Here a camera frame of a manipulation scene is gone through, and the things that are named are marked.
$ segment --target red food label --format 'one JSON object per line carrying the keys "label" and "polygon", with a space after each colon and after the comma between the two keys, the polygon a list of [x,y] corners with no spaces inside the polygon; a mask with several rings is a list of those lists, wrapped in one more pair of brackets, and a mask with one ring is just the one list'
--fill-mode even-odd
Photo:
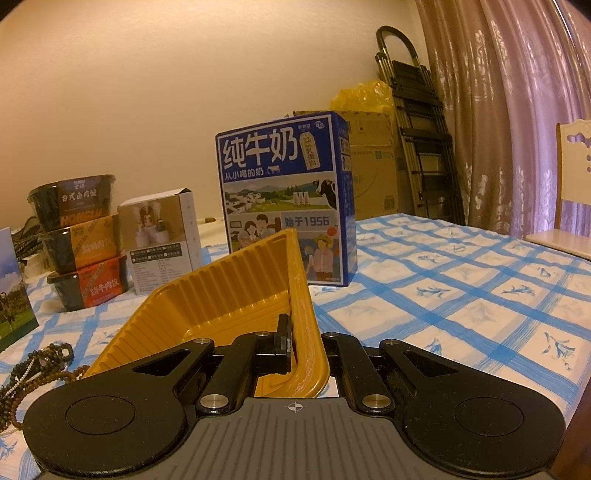
{"label": "red food label", "polygon": [[80,292],[86,308],[96,307],[123,293],[119,259],[110,258],[78,271]]}

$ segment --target cardboard box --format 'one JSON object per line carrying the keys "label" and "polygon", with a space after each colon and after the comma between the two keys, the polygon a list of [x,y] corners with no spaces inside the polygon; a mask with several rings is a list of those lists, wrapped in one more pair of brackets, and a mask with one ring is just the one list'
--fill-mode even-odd
{"label": "cardboard box", "polygon": [[147,294],[203,264],[197,215],[189,189],[123,202],[117,208],[135,292]]}
{"label": "cardboard box", "polygon": [[0,230],[0,352],[37,328],[10,228]]}
{"label": "cardboard box", "polygon": [[218,134],[216,147],[230,251],[295,228],[309,283],[348,285],[357,249],[345,120],[284,118]]}
{"label": "cardboard box", "polygon": [[389,116],[377,112],[337,113],[349,126],[355,219],[398,213],[399,184],[404,180],[398,170],[406,162]]}

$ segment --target blue checkered tablecloth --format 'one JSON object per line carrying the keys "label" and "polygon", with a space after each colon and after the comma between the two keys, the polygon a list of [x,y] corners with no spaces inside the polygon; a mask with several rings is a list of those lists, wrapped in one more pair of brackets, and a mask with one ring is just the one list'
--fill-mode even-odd
{"label": "blue checkered tablecloth", "polygon": [[[368,346],[404,340],[537,390],[570,420],[591,374],[590,262],[407,215],[358,222],[357,243],[359,269],[349,287],[310,287],[321,331],[350,333]],[[225,245],[204,251],[206,262],[227,254]],[[52,342],[73,345],[70,369],[90,365],[145,298],[132,289],[66,313],[45,277],[28,287],[40,326],[0,353],[0,381],[29,351]],[[27,397],[17,417],[52,386]],[[0,438],[0,480],[37,473],[20,432]]]}

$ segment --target curtain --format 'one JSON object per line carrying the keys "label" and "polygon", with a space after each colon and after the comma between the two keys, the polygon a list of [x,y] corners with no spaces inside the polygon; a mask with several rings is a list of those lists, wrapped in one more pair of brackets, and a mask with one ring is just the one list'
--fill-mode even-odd
{"label": "curtain", "polygon": [[[553,228],[556,124],[591,118],[591,22],[566,0],[417,5],[468,224]],[[562,228],[588,235],[591,207],[564,202]]]}

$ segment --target cow photo card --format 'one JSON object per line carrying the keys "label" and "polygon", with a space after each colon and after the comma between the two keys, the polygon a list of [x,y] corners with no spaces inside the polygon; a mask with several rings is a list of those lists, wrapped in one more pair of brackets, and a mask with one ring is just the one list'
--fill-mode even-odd
{"label": "cow photo card", "polygon": [[38,326],[9,228],[0,230],[0,352]]}

